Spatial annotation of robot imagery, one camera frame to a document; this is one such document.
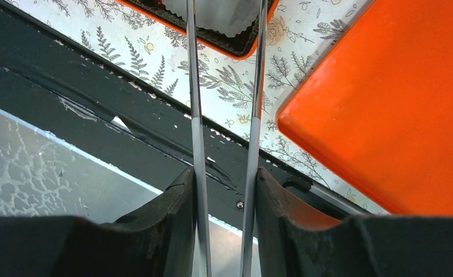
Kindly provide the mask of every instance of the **bolt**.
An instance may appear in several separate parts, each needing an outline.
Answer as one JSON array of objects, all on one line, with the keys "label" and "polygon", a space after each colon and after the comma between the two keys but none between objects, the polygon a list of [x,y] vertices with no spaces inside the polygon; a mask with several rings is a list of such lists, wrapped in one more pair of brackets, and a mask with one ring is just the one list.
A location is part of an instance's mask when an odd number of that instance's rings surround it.
[{"label": "bolt", "polygon": [[245,204],[244,204],[242,201],[238,201],[238,202],[237,202],[237,208],[238,208],[238,209],[243,209],[244,205],[245,205]]}]

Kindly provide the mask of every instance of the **white strip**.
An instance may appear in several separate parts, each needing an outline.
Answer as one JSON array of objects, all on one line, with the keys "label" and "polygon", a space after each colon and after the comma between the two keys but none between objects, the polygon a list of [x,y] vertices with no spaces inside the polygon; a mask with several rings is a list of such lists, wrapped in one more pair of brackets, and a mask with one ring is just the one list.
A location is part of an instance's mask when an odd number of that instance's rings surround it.
[{"label": "white strip", "polygon": [[[55,136],[53,133],[49,132],[49,131],[44,131],[44,130],[41,130],[39,129],[38,127],[28,123],[28,122],[25,122],[24,120],[12,115],[12,114],[9,114],[8,112],[4,111],[4,110],[1,110],[0,109],[0,114],[3,115],[4,117],[7,117],[8,119],[11,119],[13,121],[15,121],[16,123],[22,125],[22,126],[25,126],[26,128],[28,128],[29,130],[34,130],[36,133],[52,140],[52,141],[55,141],[56,143],[60,144],[60,145],[63,145],[64,147],[70,149],[71,151],[111,170],[112,172],[114,173],[117,173],[135,183],[137,183],[138,185],[144,187],[145,189],[148,189],[149,191],[153,192],[153,193],[156,193],[157,195],[160,195],[162,194],[163,192],[160,190],[160,189],[157,189],[156,187],[154,186],[151,186],[145,182],[143,182],[142,180],[136,178],[136,177],[133,177],[131,175],[129,175],[128,173],[125,173],[124,171],[120,170],[119,168],[113,166],[112,164],[108,164],[108,163],[105,163],[104,161],[90,155],[89,153],[79,149],[78,147],[76,147],[75,145],[73,144],[70,144],[70,143],[67,143],[66,141],[62,140],[61,138],[58,138],[57,136]],[[209,215],[209,221],[238,235],[238,236],[242,236],[242,231],[227,224],[226,222],[223,222],[217,218],[215,218],[214,216],[212,215]],[[258,240],[257,238],[253,238],[253,243],[254,244],[258,244]]]}]

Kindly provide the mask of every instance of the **white patterned surface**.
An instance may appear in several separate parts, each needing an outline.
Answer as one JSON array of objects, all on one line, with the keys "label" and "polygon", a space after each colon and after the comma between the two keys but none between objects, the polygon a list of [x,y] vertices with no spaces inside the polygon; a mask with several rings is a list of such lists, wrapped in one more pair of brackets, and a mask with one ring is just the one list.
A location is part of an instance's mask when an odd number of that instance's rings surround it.
[{"label": "white patterned surface", "polygon": [[[189,105],[186,41],[178,32],[114,0],[7,1]],[[378,205],[281,135],[272,110],[283,91],[303,81],[365,2],[280,1],[268,31],[261,147],[358,205],[380,213],[384,210]],[[255,55],[235,61],[199,45],[199,58],[203,115],[248,139]]]}]

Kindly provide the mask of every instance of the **orange tray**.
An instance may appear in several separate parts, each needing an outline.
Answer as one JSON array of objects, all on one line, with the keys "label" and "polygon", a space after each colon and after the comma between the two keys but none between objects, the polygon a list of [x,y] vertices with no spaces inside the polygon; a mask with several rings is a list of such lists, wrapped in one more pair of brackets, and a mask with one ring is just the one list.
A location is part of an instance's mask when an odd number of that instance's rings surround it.
[{"label": "orange tray", "polygon": [[453,0],[376,0],[277,116],[387,211],[453,215]]},{"label": "orange tray", "polygon": [[[124,0],[117,0],[119,3],[125,5],[125,6],[128,6],[130,7],[131,9],[149,17],[149,18],[152,18],[160,23],[162,23],[163,25],[173,29],[173,30],[176,30],[177,32],[183,34],[183,35],[186,35],[186,32],[184,29],[181,29],[181,28],[178,28],[174,25],[171,25],[169,23],[167,23],[166,21],[164,21],[163,19],[159,18],[159,17],[156,17],[154,16],[153,14],[150,14],[150,13],[147,13],[146,11],[140,9],[139,7],[137,6],[134,6],[133,4],[131,3],[128,3],[128,2],[125,2]],[[276,10],[276,7],[277,7],[277,4],[279,3],[279,0],[274,0],[272,5],[270,6],[270,8],[268,9],[267,11],[267,22],[270,21],[270,19],[272,18],[272,16],[274,15],[274,11]],[[253,42],[252,44],[252,47],[250,48],[250,50],[243,56],[235,56],[235,55],[232,55],[226,51],[223,51],[215,46],[213,46],[211,43],[208,43],[200,38],[197,39],[198,42],[206,45],[207,47],[209,48],[212,48],[214,50],[216,50],[217,52],[220,52],[221,54],[225,55],[225,56],[228,56],[232,59],[239,59],[239,60],[242,60],[242,59],[248,59],[254,52],[255,50],[257,50],[257,44],[258,44],[258,38],[255,38],[255,41]]]}]

